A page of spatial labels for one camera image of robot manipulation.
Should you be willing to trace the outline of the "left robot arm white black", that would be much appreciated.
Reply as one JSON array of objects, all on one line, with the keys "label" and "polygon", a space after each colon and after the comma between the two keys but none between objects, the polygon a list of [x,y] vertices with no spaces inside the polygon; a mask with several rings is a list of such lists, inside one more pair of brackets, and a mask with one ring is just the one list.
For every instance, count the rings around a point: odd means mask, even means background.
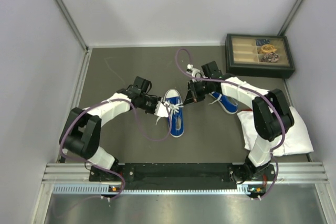
[{"label": "left robot arm white black", "polygon": [[149,95],[149,80],[136,77],[133,84],[116,91],[110,98],[86,109],[73,108],[68,115],[59,144],[60,153],[66,149],[80,158],[101,168],[107,180],[119,174],[118,161],[100,146],[101,128],[117,116],[142,109],[160,117],[169,115],[162,98]]}]

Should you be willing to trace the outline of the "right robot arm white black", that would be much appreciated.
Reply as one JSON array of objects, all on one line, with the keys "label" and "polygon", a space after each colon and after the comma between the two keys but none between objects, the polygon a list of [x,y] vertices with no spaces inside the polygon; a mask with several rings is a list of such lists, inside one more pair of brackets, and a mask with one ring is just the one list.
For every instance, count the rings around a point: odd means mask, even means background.
[{"label": "right robot arm white black", "polygon": [[214,61],[201,69],[189,64],[185,73],[192,79],[187,83],[184,105],[201,102],[207,94],[217,92],[252,109],[257,137],[244,167],[246,178],[258,179],[270,163],[277,146],[275,139],[284,137],[295,122],[283,92],[260,89],[231,74],[223,74]]}]

